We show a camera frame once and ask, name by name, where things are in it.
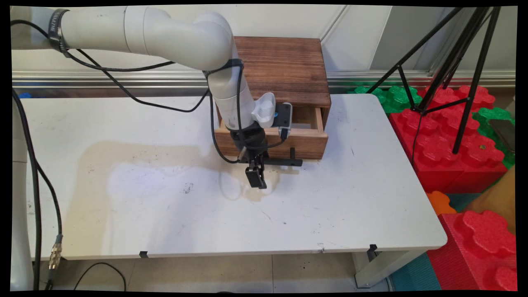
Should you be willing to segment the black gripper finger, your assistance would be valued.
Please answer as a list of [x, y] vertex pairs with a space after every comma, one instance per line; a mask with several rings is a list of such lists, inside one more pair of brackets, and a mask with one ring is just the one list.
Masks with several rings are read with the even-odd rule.
[[247, 179], [251, 188], [258, 188], [260, 186], [259, 171], [258, 171], [258, 156], [255, 156], [248, 161], [248, 167], [245, 170]]
[[266, 181], [265, 181], [265, 178], [264, 178], [264, 154], [260, 154], [259, 157], [258, 157], [258, 161], [259, 161], [259, 164], [258, 164], [258, 171], [259, 171], [259, 179], [260, 179], [260, 186], [258, 187], [259, 189], [266, 189], [267, 186], [266, 186]]

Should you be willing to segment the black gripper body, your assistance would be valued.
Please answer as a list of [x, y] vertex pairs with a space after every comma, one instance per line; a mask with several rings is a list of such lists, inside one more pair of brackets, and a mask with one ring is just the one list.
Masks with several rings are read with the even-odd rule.
[[245, 129], [243, 129], [243, 138], [244, 141], [242, 141], [239, 137], [239, 132], [237, 130], [229, 130], [230, 136], [239, 151], [239, 153], [242, 151], [244, 147], [246, 147], [245, 154], [241, 158], [242, 162], [247, 162], [248, 160], [253, 160], [258, 156], [262, 156], [263, 160], [269, 159], [269, 152], [267, 149], [258, 149], [253, 150], [248, 147], [264, 147], [268, 145], [268, 141], [266, 139], [266, 133], [263, 128], [260, 126], [250, 126]]

